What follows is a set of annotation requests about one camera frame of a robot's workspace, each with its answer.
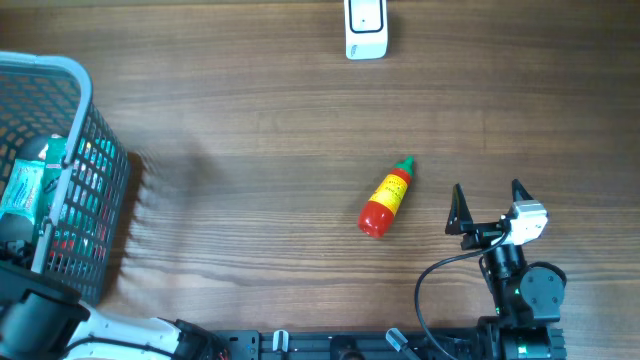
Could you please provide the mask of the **green snack bag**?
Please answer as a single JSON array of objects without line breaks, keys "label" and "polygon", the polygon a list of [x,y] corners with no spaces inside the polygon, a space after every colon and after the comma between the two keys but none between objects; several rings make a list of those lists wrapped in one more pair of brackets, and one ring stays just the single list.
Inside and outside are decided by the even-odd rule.
[{"label": "green snack bag", "polygon": [[62,160],[66,156],[65,149],[67,139],[53,134],[45,137],[44,144],[40,147],[38,159],[44,163],[43,175],[41,178],[41,191],[36,211],[36,224],[32,240],[37,242],[44,234],[44,219],[49,216],[53,206],[56,188],[62,172]]}]

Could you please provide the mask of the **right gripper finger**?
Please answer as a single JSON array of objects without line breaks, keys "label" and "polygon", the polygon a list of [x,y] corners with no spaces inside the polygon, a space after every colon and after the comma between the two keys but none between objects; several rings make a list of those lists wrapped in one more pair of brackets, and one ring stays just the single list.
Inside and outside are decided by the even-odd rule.
[{"label": "right gripper finger", "polygon": [[457,183],[452,188],[451,207],[445,233],[447,235],[461,235],[471,233],[473,228],[473,218],[467,206],[462,186]]},{"label": "right gripper finger", "polygon": [[511,182],[512,198],[514,202],[530,201],[533,197],[528,193],[525,187],[518,179],[513,179]]}]

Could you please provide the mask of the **red chili sauce bottle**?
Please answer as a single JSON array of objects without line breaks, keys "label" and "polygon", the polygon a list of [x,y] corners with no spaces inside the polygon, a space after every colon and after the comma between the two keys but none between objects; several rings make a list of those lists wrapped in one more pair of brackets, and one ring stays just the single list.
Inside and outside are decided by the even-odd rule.
[{"label": "red chili sauce bottle", "polygon": [[358,218],[358,228],[373,238],[381,238],[390,229],[414,175],[414,157],[394,165],[371,195]]}]

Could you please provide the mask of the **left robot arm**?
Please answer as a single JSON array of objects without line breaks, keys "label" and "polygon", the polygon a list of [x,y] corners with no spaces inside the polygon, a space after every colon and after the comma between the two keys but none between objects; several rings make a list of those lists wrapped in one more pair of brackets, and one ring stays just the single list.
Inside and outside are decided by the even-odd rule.
[{"label": "left robot arm", "polygon": [[78,290],[30,271],[30,246],[1,243],[3,359],[228,359],[215,334],[194,324],[104,313]]}]

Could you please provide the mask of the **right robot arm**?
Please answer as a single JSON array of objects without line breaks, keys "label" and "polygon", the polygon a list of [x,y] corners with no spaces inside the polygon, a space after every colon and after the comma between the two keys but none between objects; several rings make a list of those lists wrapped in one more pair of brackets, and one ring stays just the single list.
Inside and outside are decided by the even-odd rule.
[{"label": "right robot arm", "polygon": [[496,314],[478,320],[478,345],[484,359],[565,359],[560,321],[567,277],[548,262],[529,263],[523,247],[538,239],[549,214],[517,179],[511,183],[513,203],[499,220],[473,221],[463,189],[452,189],[445,228],[461,235],[461,249],[480,250],[479,266],[492,295]]}]

